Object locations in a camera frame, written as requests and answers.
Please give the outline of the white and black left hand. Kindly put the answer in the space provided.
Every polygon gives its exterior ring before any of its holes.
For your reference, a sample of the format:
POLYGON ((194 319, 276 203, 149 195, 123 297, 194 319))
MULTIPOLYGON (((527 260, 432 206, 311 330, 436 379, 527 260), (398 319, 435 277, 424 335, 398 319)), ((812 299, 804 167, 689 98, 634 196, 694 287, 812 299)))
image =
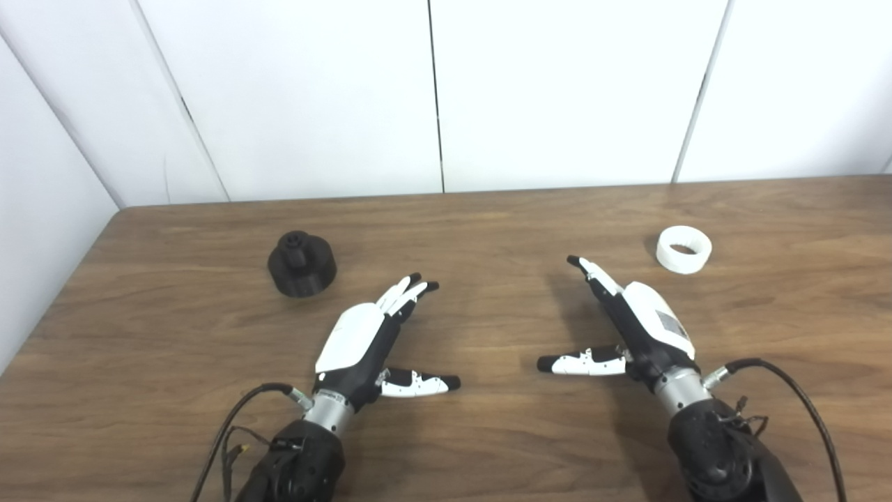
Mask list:
POLYGON ((402 326, 417 303, 438 288, 437 282, 425 282, 419 273, 412 273, 375 302, 342 312, 316 359, 313 392, 332 395, 360 412, 379 397, 415 398, 458 390, 461 381, 457 375, 429 374, 387 364, 402 326))

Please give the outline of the white and black right hand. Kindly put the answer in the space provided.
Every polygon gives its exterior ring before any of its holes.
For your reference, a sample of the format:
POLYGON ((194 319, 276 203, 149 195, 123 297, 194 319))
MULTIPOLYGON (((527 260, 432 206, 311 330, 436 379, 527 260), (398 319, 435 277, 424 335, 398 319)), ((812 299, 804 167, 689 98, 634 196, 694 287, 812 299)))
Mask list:
POLYGON ((623 287, 583 257, 569 255, 567 261, 582 271, 622 341, 541 356, 537 360, 540 372, 590 377, 626 374, 656 393, 673 370, 697 369, 695 347, 687 330, 659 292, 642 282, 623 287))

